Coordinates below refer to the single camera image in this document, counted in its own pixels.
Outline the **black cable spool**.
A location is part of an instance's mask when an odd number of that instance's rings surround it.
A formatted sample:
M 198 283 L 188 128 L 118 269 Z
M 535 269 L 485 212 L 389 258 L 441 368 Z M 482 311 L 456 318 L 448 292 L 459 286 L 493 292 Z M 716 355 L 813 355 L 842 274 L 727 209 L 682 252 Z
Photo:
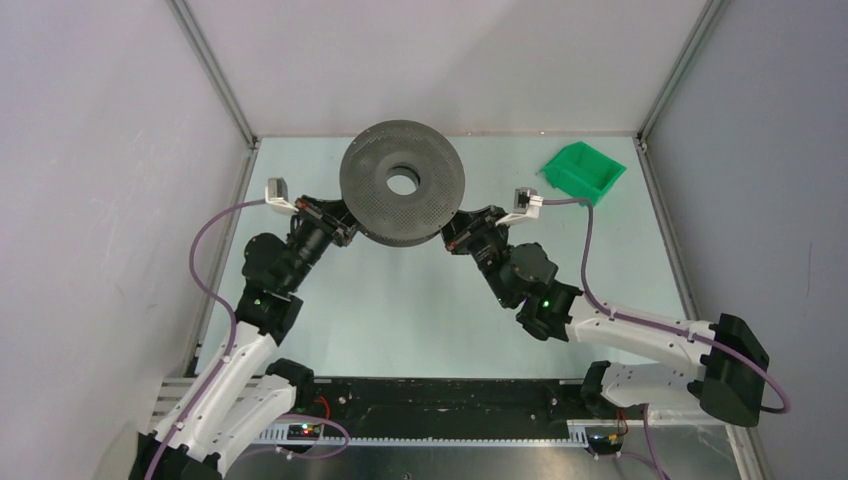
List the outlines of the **black cable spool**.
M 437 130 L 390 120 L 357 135 L 340 165 L 342 200 L 372 241 L 406 248 L 439 234 L 463 201 L 465 170 Z

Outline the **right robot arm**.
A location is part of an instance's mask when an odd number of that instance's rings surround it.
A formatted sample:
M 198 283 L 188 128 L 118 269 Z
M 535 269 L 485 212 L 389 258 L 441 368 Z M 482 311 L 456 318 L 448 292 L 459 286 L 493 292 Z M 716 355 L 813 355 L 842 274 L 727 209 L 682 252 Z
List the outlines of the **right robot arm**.
M 681 402 L 740 427 L 755 427 L 763 413 L 769 356 L 742 318 L 723 313 L 716 322 L 650 316 L 605 302 L 588 285 L 557 280 L 557 265 L 538 243 L 513 246 L 506 213 L 490 206 L 460 211 L 442 229 L 446 250 L 469 255 L 498 303 L 516 312 L 532 337 L 546 341 L 609 346 L 664 365 L 665 386 L 628 387 L 634 370 L 596 361 L 582 385 L 585 411 L 606 418 L 619 407 L 649 404 L 670 389 L 683 389 Z

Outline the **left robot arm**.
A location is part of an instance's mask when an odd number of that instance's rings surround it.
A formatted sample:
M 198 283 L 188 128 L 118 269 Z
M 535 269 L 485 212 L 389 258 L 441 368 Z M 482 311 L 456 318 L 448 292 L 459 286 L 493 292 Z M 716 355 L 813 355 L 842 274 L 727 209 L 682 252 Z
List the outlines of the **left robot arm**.
M 275 420 L 315 406 L 313 371 L 271 357 L 301 311 L 297 289 L 330 246 L 351 243 L 357 222 L 341 200 L 273 196 L 263 203 L 290 216 L 290 231 L 246 243 L 237 306 L 201 287 L 225 309 L 229 332 L 185 395 L 139 435 L 132 479 L 222 479 Z

